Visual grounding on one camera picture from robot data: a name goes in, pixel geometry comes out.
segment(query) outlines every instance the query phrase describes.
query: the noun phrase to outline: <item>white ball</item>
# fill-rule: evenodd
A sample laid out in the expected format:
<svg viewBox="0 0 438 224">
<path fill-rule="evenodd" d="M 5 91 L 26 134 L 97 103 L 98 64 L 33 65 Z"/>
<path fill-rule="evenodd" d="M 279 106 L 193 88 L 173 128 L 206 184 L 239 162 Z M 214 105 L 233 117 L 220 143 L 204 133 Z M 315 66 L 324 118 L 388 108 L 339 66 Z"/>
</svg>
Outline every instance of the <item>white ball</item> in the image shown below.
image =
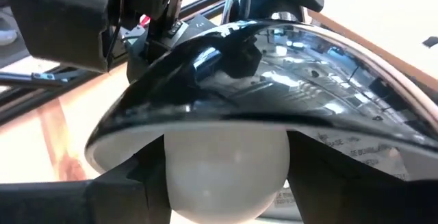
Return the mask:
<svg viewBox="0 0 438 224">
<path fill-rule="evenodd" d="M 242 223 L 263 213 L 287 177 L 285 130 L 234 125 L 166 132 L 170 206 L 204 224 Z"/>
</svg>

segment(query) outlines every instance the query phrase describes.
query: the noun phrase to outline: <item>white sphere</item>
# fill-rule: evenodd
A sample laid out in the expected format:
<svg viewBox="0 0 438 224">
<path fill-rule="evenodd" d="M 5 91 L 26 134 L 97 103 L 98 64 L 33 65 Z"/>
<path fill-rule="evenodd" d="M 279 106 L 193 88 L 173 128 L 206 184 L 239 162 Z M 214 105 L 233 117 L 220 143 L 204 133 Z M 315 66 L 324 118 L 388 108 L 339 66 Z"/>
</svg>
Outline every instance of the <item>white sphere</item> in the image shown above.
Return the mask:
<svg viewBox="0 0 438 224">
<path fill-rule="evenodd" d="M 166 132 L 164 145 L 170 206 L 200 224 L 256 218 L 289 169 L 286 131 L 260 125 Z"/>
</svg>

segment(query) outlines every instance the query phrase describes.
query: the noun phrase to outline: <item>wooden surface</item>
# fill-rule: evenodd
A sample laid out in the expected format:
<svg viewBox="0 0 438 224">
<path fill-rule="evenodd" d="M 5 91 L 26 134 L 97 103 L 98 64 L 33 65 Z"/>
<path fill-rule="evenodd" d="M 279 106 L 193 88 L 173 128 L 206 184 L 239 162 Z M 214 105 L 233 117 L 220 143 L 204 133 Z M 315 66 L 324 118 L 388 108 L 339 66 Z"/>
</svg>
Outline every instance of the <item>wooden surface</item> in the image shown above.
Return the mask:
<svg viewBox="0 0 438 224">
<path fill-rule="evenodd" d="M 438 55 L 422 45 L 438 36 L 436 0 L 325 0 L 309 15 L 438 90 Z"/>
</svg>

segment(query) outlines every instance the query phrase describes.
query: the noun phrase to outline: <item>wooden table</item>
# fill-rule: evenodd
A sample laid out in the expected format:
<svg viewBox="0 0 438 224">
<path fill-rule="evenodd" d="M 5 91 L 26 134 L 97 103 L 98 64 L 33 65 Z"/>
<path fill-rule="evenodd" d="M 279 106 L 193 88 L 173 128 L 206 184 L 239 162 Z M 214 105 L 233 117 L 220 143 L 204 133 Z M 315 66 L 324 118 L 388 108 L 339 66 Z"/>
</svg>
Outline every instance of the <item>wooden table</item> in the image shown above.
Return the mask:
<svg viewBox="0 0 438 224">
<path fill-rule="evenodd" d="M 309 15 L 438 90 L 438 55 L 422 42 L 438 36 L 436 0 L 325 0 Z"/>
</svg>

